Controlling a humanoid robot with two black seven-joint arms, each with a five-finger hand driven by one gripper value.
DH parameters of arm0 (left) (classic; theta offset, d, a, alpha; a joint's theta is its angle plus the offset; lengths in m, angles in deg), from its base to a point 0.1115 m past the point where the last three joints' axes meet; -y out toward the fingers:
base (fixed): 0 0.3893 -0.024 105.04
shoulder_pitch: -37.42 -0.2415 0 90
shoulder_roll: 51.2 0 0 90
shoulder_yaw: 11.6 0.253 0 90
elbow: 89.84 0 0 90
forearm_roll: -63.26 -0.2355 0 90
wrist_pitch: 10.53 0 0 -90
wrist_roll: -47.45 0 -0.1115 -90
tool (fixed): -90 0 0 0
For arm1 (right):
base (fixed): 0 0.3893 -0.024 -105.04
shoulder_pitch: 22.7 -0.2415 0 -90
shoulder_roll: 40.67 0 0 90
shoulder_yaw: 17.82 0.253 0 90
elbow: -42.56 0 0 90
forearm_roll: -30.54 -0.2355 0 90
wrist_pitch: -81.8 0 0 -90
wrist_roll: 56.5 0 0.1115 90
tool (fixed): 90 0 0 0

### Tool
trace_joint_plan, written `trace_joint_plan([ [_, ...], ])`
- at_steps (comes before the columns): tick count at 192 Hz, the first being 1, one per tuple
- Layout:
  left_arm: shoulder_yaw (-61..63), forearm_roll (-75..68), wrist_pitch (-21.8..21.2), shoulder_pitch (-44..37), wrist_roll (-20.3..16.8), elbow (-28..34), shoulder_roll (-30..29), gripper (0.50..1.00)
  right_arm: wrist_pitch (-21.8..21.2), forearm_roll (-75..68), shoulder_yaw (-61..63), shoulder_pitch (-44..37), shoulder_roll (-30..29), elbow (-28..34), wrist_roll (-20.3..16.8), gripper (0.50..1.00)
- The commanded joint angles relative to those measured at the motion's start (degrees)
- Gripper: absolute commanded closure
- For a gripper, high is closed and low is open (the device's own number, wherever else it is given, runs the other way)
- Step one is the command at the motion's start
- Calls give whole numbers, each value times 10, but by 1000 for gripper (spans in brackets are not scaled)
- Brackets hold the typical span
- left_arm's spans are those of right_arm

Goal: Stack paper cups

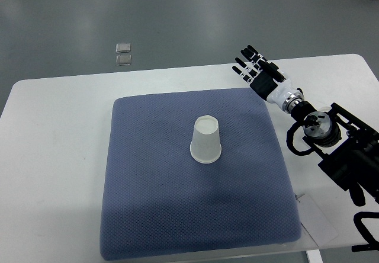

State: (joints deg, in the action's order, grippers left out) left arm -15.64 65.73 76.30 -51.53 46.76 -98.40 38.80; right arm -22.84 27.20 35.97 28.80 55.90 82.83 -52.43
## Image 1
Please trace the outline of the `black white robotic hand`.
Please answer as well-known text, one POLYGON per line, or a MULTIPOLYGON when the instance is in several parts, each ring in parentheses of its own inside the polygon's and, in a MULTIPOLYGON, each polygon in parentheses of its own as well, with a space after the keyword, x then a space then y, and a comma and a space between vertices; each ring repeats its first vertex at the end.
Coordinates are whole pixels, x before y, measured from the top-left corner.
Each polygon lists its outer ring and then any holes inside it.
POLYGON ((275 63, 268 61, 250 45, 240 52, 245 59, 235 58, 238 65, 232 69, 259 97, 276 104, 286 113, 305 105, 302 91, 293 87, 291 80, 275 63))

